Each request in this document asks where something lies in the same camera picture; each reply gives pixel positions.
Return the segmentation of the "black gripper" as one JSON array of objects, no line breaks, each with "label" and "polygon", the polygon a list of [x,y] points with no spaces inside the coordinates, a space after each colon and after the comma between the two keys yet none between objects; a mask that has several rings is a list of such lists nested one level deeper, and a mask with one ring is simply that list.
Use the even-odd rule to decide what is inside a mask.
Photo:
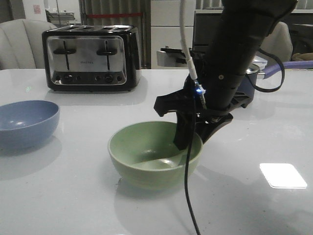
[{"label": "black gripper", "polygon": [[[179,150],[186,149],[193,137],[194,112],[196,133],[206,143],[222,127],[231,123],[234,96],[252,61],[252,52],[231,50],[204,53],[191,50],[191,63],[197,78],[188,76],[181,90],[156,98],[154,110],[159,116],[175,112],[176,132],[173,143]],[[217,116],[216,120],[207,120]]]}]

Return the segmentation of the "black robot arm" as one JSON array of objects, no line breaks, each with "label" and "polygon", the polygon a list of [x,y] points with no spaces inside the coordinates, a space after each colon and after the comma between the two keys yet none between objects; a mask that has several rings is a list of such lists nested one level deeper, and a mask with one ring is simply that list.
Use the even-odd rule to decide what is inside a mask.
[{"label": "black robot arm", "polygon": [[205,89],[201,102],[195,82],[187,77],[181,90],[156,99],[154,109],[163,116],[177,114],[175,146],[186,149],[194,133],[206,142],[232,121],[232,110],[252,100],[238,91],[263,40],[290,14],[294,0],[225,0],[217,31],[206,53],[196,63],[197,81]]}]

